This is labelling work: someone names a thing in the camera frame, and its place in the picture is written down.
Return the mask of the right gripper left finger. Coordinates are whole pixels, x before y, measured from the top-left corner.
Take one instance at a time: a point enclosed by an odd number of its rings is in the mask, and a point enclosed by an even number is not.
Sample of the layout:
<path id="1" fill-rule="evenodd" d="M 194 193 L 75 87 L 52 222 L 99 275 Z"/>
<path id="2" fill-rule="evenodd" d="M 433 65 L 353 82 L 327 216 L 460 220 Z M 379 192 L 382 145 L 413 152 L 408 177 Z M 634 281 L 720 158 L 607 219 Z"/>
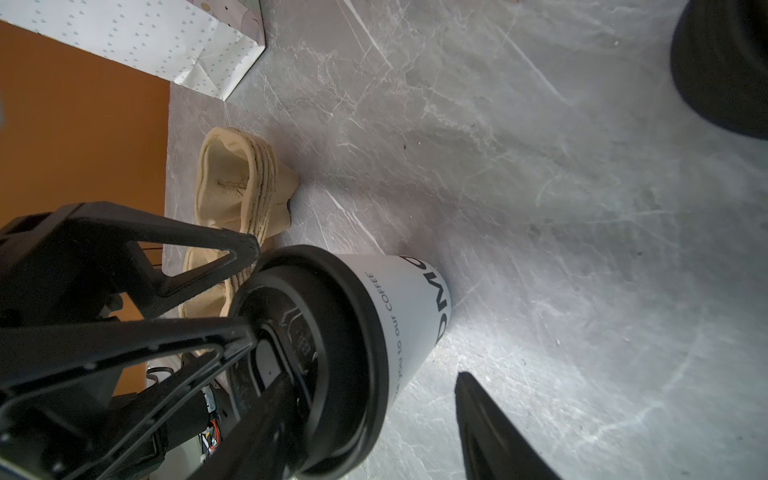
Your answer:
<path id="1" fill-rule="evenodd" d="M 193 479 L 284 479 L 297 417 L 293 385 L 280 374 Z"/>

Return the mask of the white takeout coffee cup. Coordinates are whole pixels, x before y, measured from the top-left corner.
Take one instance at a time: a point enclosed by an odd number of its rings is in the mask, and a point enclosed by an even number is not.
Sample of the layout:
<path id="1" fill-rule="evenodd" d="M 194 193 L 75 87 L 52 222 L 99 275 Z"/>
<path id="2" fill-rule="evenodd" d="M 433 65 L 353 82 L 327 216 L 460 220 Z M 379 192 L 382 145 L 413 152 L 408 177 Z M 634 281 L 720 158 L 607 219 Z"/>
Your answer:
<path id="1" fill-rule="evenodd" d="M 447 282 L 415 257 L 343 254 L 340 259 L 375 306 L 387 349 L 388 402 L 393 403 L 445 334 L 452 314 Z"/>

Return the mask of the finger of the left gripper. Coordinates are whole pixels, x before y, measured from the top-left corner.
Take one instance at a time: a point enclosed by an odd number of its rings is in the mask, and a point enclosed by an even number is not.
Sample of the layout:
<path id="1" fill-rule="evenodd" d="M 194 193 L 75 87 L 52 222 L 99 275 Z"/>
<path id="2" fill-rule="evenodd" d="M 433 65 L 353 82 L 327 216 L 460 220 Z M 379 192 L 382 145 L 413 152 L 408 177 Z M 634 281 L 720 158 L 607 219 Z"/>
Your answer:
<path id="1" fill-rule="evenodd" d="M 221 257 L 169 276 L 145 243 L 213 249 Z M 157 318 L 252 265 L 250 234 L 202 227 L 110 202 L 17 217 L 1 230 L 1 324 L 96 321 L 121 294 Z"/>
<path id="2" fill-rule="evenodd" d="M 1 331 L 1 476 L 110 479 L 187 401 L 242 358 L 242 318 L 103 321 Z M 192 362 L 118 408 L 123 369 L 185 352 Z"/>

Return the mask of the beige pulp cup carrier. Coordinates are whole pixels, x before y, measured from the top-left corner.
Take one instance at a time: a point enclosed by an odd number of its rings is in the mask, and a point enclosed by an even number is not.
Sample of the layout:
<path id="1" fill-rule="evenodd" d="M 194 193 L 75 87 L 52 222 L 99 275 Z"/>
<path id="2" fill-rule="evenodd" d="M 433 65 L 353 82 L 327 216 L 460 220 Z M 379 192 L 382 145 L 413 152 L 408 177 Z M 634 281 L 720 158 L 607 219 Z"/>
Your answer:
<path id="1" fill-rule="evenodd" d="M 253 235 L 261 248 L 266 240 L 290 228 L 288 203 L 299 176 L 280 162 L 262 138 L 234 128 L 213 128 L 199 154 L 194 215 L 204 227 Z M 223 257 L 224 251 L 188 247 L 183 271 Z M 255 263 L 184 302 L 181 317 L 225 316 L 234 296 L 250 277 Z"/>

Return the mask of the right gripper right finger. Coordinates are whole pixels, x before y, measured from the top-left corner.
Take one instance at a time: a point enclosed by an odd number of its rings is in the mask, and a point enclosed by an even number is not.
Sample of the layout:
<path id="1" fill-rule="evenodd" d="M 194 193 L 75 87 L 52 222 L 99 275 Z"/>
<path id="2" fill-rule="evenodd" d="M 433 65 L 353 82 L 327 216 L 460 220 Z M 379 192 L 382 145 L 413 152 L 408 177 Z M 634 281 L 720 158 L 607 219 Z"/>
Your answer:
<path id="1" fill-rule="evenodd" d="M 458 374 L 455 399 L 468 479 L 560 478 L 471 373 Z"/>

